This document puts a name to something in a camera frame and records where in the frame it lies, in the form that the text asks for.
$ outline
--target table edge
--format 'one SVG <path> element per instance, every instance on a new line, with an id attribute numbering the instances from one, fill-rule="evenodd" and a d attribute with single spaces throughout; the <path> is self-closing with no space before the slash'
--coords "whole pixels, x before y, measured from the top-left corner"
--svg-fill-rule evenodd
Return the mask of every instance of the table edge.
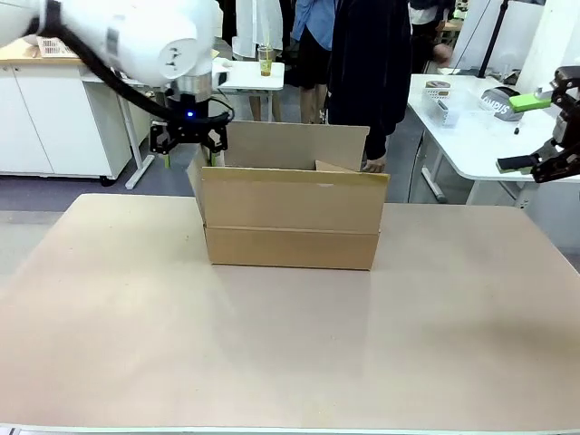
<path id="1" fill-rule="evenodd" d="M 287 435 L 565 435 L 577 434 L 580 429 L 570 430 L 403 430 L 403 429 L 302 429 L 268 427 L 126 427 L 126 428 L 85 428 L 77 426 L 34 426 L 24 424 L 0 423 L 0 427 L 40 432 L 78 432 L 78 433 L 187 433 L 196 435 L 231 434 L 287 434 Z"/>

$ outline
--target wall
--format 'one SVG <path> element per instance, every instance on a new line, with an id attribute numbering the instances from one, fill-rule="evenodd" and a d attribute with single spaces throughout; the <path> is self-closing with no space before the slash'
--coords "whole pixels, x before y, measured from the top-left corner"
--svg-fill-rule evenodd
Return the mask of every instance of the wall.
<path id="1" fill-rule="evenodd" d="M 533 92 L 566 64 L 580 64 L 580 1 L 548 0 L 517 90 Z"/>

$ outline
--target white table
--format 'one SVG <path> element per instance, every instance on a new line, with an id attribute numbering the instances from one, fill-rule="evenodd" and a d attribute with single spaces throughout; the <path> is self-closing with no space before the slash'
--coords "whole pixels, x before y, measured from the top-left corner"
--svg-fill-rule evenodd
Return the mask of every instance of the white table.
<path id="1" fill-rule="evenodd" d="M 492 78 L 478 79 L 472 76 L 457 75 L 413 75 L 409 105 L 424 125 L 421 150 L 416 167 L 426 179 L 436 196 L 443 195 L 436 179 L 442 159 L 445 158 L 457 173 L 475 181 L 469 194 L 468 205 L 485 203 L 484 188 L 488 183 L 499 183 L 516 201 L 519 208 L 527 208 L 537 192 L 538 185 L 531 175 L 520 172 L 502 174 L 496 162 L 498 159 L 527 155 L 539 149 L 546 140 L 552 137 L 555 120 L 544 111 L 531 111 L 524 115 L 520 133 L 514 134 L 516 124 L 494 118 L 487 127 L 447 129 L 435 125 L 425 111 L 421 100 L 421 91 L 425 82 L 443 80 L 454 89 L 465 89 L 474 95 L 481 94 L 501 84 Z M 438 147 L 438 155 L 432 171 L 423 168 L 426 149 L 431 144 Z M 580 183 L 580 177 L 562 179 L 562 183 Z"/>
<path id="2" fill-rule="evenodd" d="M 216 58 L 214 64 L 223 62 Z M 227 61 L 231 65 L 226 69 L 229 77 L 226 82 L 219 86 L 223 93 L 245 94 L 262 96 L 266 94 L 268 99 L 268 122 L 272 122 L 272 97 L 274 92 L 284 89 L 285 66 L 283 63 L 272 63 L 272 74 L 264 77 L 260 73 L 259 62 Z"/>

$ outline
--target small box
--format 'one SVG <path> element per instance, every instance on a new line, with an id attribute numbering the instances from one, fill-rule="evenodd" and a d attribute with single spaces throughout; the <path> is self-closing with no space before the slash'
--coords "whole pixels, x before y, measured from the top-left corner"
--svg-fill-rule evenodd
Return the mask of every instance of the small box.
<path id="1" fill-rule="evenodd" d="M 221 166 L 210 167 L 198 147 L 188 176 L 209 260 L 371 269 L 389 176 L 359 172 L 367 133 L 239 121 L 227 127 Z"/>

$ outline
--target black jacket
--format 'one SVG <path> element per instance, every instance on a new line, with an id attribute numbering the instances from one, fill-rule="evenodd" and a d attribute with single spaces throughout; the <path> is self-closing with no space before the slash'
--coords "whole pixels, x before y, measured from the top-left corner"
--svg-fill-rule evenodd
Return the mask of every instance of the black jacket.
<path id="1" fill-rule="evenodd" d="M 447 18 L 444 16 L 445 9 L 450 11 L 455 9 L 455 0 L 411 0 L 411 7 L 419 11 L 430 9 L 434 6 L 437 6 L 435 21 L 439 22 Z"/>
<path id="2" fill-rule="evenodd" d="M 405 116 L 411 86 L 407 0 L 340 0 L 333 33 L 329 122 L 366 125 L 368 159 Z"/>

